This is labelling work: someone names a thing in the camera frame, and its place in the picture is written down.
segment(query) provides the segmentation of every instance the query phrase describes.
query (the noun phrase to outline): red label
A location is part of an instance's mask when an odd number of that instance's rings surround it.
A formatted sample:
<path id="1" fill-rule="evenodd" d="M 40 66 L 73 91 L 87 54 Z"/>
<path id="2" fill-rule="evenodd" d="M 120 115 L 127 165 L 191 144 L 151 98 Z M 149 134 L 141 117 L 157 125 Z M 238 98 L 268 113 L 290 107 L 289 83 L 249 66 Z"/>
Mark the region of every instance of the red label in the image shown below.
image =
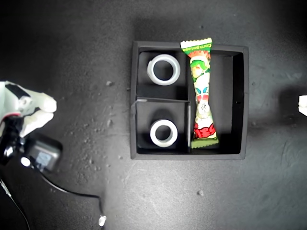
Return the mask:
<path id="1" fill-rule="evenodd" d="M 195 138 L 207 138 L 215 133 L 215 128 L 213 126 L 213 123 L 208 127 L 204 127 L 201 129 L 198 129 L 198 124 L 195 123 L 194 125 L 194 134 Z"/>

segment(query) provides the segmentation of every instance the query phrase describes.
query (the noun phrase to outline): white tape roll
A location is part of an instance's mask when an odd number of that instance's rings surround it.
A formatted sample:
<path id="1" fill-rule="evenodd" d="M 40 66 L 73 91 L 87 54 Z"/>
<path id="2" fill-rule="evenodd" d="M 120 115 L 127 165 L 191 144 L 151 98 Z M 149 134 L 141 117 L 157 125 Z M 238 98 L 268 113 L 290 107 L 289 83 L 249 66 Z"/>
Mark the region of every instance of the white tape roll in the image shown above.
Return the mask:
<path id="1" fill-rule="evenodd" d="M 161 126 L 167 126 L 170 128 L 171 133 L 168 138 L 165 140 L 159 140 L 156 136 L 156 131 Z M 178 137 L 178 130 L 177 127 L 174 125 L 173 122 L 169 120 L 157 120 L 153 123 L 151 129 L 150 129 L 150 138 L 152 139 L 153 143 L 159 147 L 165 148 L 171 146 Z"/>
<path id="2" fill-rule="evenodd" d="M 171 64 L 171 66 L 173 67 L 173 75 L 171 76 L 170 79 L 161 80 L 161 79 L 158 79 L 157 76 L 154 74 L 154 71 L 153 71 L 154 66 L 158 61 L 166 61 L 169 64 Z M 174 58 L 173 56 L 168 55 L 168 54 L 160 54 L 148 63 L 147 74 L 148 74 L 149 78 L 153 81 L 153 83 L 155 83 L 157 85 L 164 85 L 164 86 L 165 85 L 171 85 L 171 84 L 175 83 L 175 81 L 177 81 L 178 78 L 179 78 L 180 65 L 179 65 L 179 62 L 177 61 L 177 59 Z"/>

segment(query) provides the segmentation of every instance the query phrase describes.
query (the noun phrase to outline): white object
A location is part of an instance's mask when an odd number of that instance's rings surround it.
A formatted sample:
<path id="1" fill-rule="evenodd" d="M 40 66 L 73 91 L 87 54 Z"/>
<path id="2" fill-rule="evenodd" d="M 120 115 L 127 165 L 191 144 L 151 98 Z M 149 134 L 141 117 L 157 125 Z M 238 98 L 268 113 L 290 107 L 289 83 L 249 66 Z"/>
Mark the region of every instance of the white object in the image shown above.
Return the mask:
<path id="1" fill-rule="evenodd" d="M 99 226 L 100 227 L 104 226 L 105 222 L 106 222 L 106 216 L 100 216 L 100 218 L 99 218 Z"/>
<path id="2" fill-rule="evenodd" d="M 20 136 L 25 137 L 49 122 L 56 110 L 57 102 L 44 93 L 27 90 L 9 81 L 0 82 L 0 137 L 5 126 L 2 121 L 7 116 L 24 117 Z"/>
<path id="3" fill-rule="evenodd" d="M 173 67 L 173 75 L 168 80 L 161 80 L 158 79 L 157 76 L 154 74 L 154 66 L 158 61 L 166 61 Z M 153 81 L 153 83 L 157 85 L 171 85 L 174 84 L 180 75 L 180 65 L 176 58 L 168 54 L 160 54 L 152 59 L 147 66 L 147 74 L 149 78 Z"/>
<path id="4" fill-rule="evenodd" d="M 167 126 L 171 130 L 169 137 L 166 138 L 165 140 L 159 140 L 156 136 L 156 131 L 161 126 Z M 157 120 L 156 122 L 153 123 L 150 129 L 151 140 L 153 141 L 155 145 L 162 147 L 162 148 L 171 146 L 177 140 L 177 137 L 178 137 L 177 127 L 174 125 L 173 122 L 169 120 L 164 120 L 164 119 Z"/>
<path id="5" fill-rule="evenodd" d="M 20 162 L 24 167 L 29 167 L 31 165 L 30 160 L 26 157 L 21 157 Z"/>
<path id="6" fill-rule="evenodd" d="M 307 116 L 307 95 L 299 96 L 298 111 Z"/>

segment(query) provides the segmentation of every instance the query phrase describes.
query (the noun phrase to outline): candy wrapper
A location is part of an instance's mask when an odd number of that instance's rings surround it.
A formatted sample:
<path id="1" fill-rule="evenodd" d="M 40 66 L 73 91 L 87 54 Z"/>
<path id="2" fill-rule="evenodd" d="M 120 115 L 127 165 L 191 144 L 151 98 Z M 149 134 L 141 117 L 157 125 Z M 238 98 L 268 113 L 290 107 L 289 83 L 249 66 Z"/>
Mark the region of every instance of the candy wrapper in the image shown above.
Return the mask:
<path id="1" fill-rule="evenodd" d="M 218 143 L 209 107 L 210 50 L 212 39 L 184 41 L 181 49 L 190 58 L 190 67 L 196 93 L 196 118 L 192 148 Z"/>

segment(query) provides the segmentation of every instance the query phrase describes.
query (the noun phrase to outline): black cable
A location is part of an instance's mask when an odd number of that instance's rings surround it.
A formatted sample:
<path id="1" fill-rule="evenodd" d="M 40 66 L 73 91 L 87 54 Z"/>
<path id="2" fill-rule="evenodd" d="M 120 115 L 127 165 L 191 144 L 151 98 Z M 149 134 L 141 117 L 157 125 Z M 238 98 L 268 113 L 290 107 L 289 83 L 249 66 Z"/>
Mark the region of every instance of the black cable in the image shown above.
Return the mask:
<path id="1" fill-rule="evenodd" d="M 99 211 L 100 211 L 100 215 L 104 216 L 103 211 L 102 211 L 102 201 L 101 201 L 101 197 L 98 195 L 92 195 L 92 194 L 83 194 L 83 193 L 77 193 L 77 192 L 73 192 L 73 191 L 69 191 L 67 189 L 64 189 L 58 185 L 56 185 L 55 183 L 53 183 L 51 180 L 49 180 L 41 171 L 40 169 L 35 165 L 35 160 L 33 158 L 30 159 L 33 168 L 39 172 L 39 174 L 41 175 L 41 177 L 43 178 L 44 181 L 46 181 L 49 185 L 51 185 L 52 187 L 58 189 L 61 192 L 67 193 L 67 194 L 73 194 L 76 196 L 81 196 L 81 197 L 86 197 L 86 198 L 95 198 L 98 199 L 99 202 Z"/>
<path id="2" fill-rule="evenodd" d="M 22 214 L 22 216 L 24 217 L 24 220 L 27 224 L 28 230 L 30 230 L 30 224 L 29 221 L 27 219 L 27 217 L 25 216 L 25 213 L 22 211 L 22 209 L 18 206 L 18 204 L 15 202 L 15 200 L 13 199 L 9 189 L 7 188 L 6 184 L 4 183 L 4 181 L 0 178 L 0 183 L 1 186 L 3 188 L 3 190 L 5 191 L 6 195 L 8 195 L 8 197 L 12 200 L 12 202 L 14 203 L 14 205 L 16 206 L 16 208 L 18 209 L 18 211 Z"/>
<path id="3" fill-rule="evenodd" d="M 24 220 L 27 224 L 27 227 L 28 227 L 28 230 L 30 230 L 30 225 L 29 225 L 29 222 L 28 222 L 28 219 L 27 217 L 25 216 L 24 212 L 19 208 L 19 206 L 16 204 L 16 202 L 13 200 L 13 198 L 11 197 L 11 200 L 12 202 L 15 204 L 15 206 L 17 207 L 17 209 L 19 210 L 19 212 L 22 214 L 22 216 L 24 217 Z"/>

